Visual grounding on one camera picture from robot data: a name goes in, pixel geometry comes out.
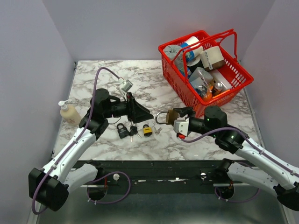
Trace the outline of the black and aluminium base rail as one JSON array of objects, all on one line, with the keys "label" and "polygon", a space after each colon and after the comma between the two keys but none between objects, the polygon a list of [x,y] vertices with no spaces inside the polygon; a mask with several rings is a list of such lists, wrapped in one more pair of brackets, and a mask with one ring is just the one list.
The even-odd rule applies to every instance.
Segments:
[{"label": "black and aluminium base rail", "polygon": [[212,194],[218,187],[223,198],[231,198],[237,189],[238,181],[229,179],[230,160],[191,160],[191,161],[78,161],[74,168],[86,163],[98,169],[97,178],[120,171],[119,180],[112,176],[106,180],[98,180],[88,186],[92,198],[100,194]]}]

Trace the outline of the red plastic shopping basket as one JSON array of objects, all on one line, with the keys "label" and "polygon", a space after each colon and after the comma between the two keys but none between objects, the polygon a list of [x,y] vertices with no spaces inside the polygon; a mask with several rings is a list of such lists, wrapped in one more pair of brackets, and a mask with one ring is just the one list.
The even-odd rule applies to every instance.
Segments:
[{"label": "red plastic shopping basket", "polygon": [[237,49],[231,56],[220,46],[230,35],[237,42],[233,29],[215,35],[200,30],[158,47],[163,76],[196,117],[203,116],[210,105],[230,102],[254,80],[238,63]]}]

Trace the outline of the grey wrapped roll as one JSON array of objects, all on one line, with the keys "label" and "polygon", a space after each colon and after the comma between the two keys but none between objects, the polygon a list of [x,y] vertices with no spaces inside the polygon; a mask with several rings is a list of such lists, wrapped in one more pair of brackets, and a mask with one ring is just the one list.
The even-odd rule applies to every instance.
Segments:
[{"label": "grey wrapped roll", "polygon": [[[179,45],[168,45],[163,49],[163,52],[171,59],[173,60],[177,53],[182,49]],[[180,54],[175,58],[174,60],[175,66],[179,70],[184,69],[184,63],[183,63],[183,51],[180,52]]]}]

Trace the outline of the cream brown foam block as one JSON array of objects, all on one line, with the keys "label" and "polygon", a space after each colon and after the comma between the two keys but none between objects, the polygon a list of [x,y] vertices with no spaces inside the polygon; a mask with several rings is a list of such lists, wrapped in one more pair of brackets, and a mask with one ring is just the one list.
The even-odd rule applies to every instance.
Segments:
[{"label": "cream brown foam block", "polygon": [[225,61],[219,46],[208,48],[201,52],[200,59],[206,71],[212,71],[224,66]]}]

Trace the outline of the brass padlock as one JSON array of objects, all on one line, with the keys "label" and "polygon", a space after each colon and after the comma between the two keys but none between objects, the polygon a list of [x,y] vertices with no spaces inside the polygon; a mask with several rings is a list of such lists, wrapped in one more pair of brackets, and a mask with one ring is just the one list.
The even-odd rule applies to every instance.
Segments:
[{"label": "brass padlock", "polygon": [[[163,122],[158,121],[158,117],[161,114],[166,114],[165,121],[163,121]],[[177,119],[178,119],[178,113],[175,112],[173,109],[168,110],[168,111],[158,112],[155,116],[155,121],[159,125],[174,125],[174,121]]]}]

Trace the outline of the blue white paper cup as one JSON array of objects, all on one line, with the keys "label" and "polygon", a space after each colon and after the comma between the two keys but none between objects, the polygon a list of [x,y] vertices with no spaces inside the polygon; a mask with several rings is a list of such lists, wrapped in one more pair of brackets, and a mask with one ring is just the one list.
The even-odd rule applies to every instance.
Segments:
[{"label": "blue white paper cup", "polygon": [[194,66],[200,61],[200,54],[203,51],[203,46],[200,46],[200,42],[197,37],[191,36],[185,42],[183,42],[180,47],[188,47],[184,49],[184,51],[191,49],[189,52],[186,53],[186,64],[187,66]]}]

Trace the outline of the yellow black padlock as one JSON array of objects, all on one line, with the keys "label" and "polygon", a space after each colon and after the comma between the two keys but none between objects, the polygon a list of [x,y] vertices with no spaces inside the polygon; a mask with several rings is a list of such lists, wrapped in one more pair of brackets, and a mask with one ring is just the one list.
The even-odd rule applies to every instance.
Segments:
[{"label": "yellow black padlock", "polygon": [[149,137],[152,134],[153,134],[152,128],[148,124],[143,125],[143,135],[145,137]]}]

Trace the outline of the small silver key pair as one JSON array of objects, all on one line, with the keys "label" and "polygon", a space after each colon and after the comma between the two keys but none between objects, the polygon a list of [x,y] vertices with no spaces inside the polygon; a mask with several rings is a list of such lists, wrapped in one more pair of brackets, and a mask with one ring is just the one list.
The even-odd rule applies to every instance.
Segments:
[{"label": "small silver key pair", "polygon": [[162,130],[161,127],[159,127],[159,128],[154,127],[154,133],[155,133],[155,135],[159,135],[160,132],[161,132],[161,130]]}]

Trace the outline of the cream soap pump bottle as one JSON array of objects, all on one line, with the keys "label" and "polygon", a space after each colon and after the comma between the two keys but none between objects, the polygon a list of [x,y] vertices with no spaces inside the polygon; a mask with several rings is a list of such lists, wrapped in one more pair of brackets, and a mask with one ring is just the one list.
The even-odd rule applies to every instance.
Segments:
[{"label": "cream soap pump bottle", "polygon": [[68,104],[68,100],[58,102],[61,117],[70,125],[77,126],[81,121],[81,116],[73,105]]}]

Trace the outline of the clear plastic box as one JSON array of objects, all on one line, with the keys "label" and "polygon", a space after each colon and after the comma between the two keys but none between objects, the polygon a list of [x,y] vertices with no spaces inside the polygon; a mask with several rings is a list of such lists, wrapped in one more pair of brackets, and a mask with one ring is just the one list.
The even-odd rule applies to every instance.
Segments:
[{"label": "clear plastic box", "polygon": [[189,83],[194,89],[207,88],[213,80],[213,76],[202,67],[197,67],[189,77]]}]

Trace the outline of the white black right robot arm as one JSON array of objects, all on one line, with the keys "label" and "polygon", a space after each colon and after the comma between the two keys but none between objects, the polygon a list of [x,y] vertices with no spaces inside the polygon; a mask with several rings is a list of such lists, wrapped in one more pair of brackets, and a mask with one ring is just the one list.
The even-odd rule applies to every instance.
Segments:
[{"label": "white black right robot arm", "polygon": [[239,181],[268,191],[276,196],[285,207],[299,210],[299,169],[256,143],[245,132],[228,124],[227,115],[218,106],[208,106],[204,118],[194,117],[191,107],[175,108],[180,119],[174,121],[173,130],[177,136],[185,137],[189,133],[198,133],[196,142],[206,136],[213,137],[215,144],[222,150],[236,154],[255,165],[258,169],[246,168],[236,162],[228,167],[216,169],[215,178],[221,183]]}]

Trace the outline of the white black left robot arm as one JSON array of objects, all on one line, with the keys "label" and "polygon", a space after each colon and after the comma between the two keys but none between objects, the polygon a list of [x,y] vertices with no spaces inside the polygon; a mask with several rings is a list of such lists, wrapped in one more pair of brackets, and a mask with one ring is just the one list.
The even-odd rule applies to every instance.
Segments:
[{"label": "white black left robot arm", "polygon": [[72,171],[81,155],[105,132],[109,118],[126,116],[128,121],[137,124],[150,119],[153,115],[127,93],[127,99],[121,101],[111,96],[106,89],[93,92],[91,107],[82,118],[74,136],[41,169],[34,168],[28,175],[29,196],[32,198],[32,211],[39,202],[52,211],[59,210],[69,194],[86,183],[99,184],[103,181],[103,172],[91,162]]}]

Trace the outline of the black key bunch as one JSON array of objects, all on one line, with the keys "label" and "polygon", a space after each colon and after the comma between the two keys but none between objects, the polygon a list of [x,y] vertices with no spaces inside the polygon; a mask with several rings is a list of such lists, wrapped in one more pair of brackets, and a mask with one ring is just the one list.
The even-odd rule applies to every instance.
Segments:
[{"label": "black key bunch", "polygon": [[129,131],[130,143],[133,142],[133,136],[134,135],[137,135],[139,138],[142,138],[141,135],[138,133],[137,127],[136,126],[131,126],[130,131]]}]

